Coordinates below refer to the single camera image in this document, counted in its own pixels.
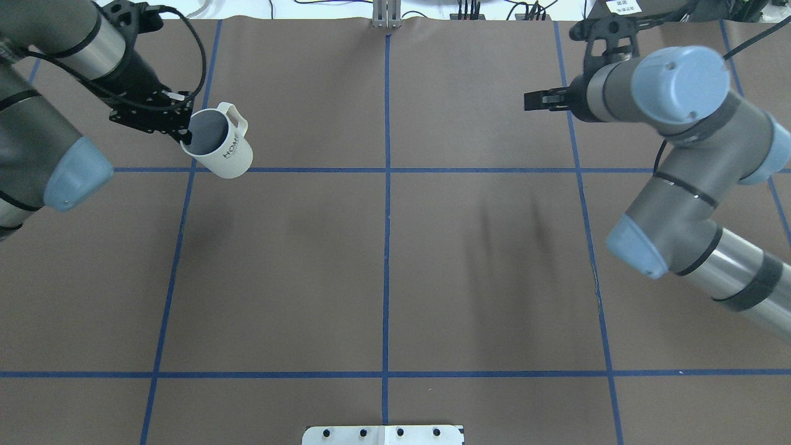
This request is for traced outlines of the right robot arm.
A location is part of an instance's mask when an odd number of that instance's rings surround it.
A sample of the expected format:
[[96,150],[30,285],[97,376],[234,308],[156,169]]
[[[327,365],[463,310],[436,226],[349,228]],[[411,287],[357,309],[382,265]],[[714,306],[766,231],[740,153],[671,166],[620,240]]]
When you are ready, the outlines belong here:
[[525,93],[523,107],[652,127],[670,152],[608,234],[608,250],[651,279],[687,279],[789,341],[789,264],[712,218],[735,186],[788,163],[789,131],[732,89],[717,51],[668,47],[605,62],[567,87]]

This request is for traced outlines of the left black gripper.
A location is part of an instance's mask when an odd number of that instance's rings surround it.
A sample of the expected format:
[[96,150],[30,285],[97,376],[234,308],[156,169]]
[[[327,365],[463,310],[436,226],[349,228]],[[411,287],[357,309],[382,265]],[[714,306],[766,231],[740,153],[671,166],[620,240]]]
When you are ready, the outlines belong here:
[[116,124],[161,133],[180,144],[192,143],[189,130],[194,101],[189,92],[171,92],[135,49],[127,49],[119,65],[93,80],[93,94],[111,108],[108,119]]

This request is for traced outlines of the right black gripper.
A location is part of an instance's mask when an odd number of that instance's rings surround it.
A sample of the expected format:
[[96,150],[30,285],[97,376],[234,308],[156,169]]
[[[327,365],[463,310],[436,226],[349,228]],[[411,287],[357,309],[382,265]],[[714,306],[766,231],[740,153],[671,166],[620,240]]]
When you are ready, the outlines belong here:
[[570,85],[565,88],[551,88],[523,94],[523,109],[526,112],[546,110],[562,112],[565,107],[579,121],[592,121],[593,113],[587,99],[586,85]]

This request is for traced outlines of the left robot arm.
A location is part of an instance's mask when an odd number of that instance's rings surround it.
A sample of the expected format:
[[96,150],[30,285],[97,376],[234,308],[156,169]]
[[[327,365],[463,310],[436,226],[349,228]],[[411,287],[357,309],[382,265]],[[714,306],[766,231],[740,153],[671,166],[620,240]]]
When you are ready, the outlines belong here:
[[63,69],[110,107],[113,123],[190,144],[194,99],[206,81],[206,51],[199,43],[197,87],[174,91],[163,84],[135,49],[140,34],[163,28],[162,14],[178,16],[197,36],[189,19],[172,6],[2,2],[2,239],[45,206],[70,211],[114,174],[101,150],[17,72],[14,66],[20,60],[36,58]]

